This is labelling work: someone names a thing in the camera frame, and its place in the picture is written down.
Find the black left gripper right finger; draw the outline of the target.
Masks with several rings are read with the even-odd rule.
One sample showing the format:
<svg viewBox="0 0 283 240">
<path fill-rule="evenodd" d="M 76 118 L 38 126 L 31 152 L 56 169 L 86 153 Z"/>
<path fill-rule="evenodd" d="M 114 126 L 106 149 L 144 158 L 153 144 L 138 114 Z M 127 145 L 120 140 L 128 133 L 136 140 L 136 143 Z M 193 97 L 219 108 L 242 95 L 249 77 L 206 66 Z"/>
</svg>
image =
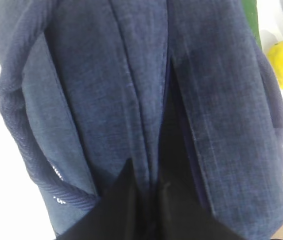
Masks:
<svg viewBox="0 0 283 240">
<path fill-rule="evenodd" d="M 241 237 L 201 208 L 182 181 L 159 177 L 158 207 L 163 240 L 240 240 Z"/>
</svg>

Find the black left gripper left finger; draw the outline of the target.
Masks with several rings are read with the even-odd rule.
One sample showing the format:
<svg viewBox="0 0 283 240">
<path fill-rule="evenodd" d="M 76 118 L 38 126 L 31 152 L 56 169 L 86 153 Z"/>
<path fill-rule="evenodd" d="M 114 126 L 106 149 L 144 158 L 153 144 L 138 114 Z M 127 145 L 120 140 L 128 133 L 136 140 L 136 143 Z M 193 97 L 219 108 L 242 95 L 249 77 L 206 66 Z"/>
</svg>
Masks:
<svg viewBox="0 0 283 240">
<path fill-rule="evenodd" d="M 140 240 L 142 221 L 132 161 L 95 207 L 58 240 Z"/>
</svg>

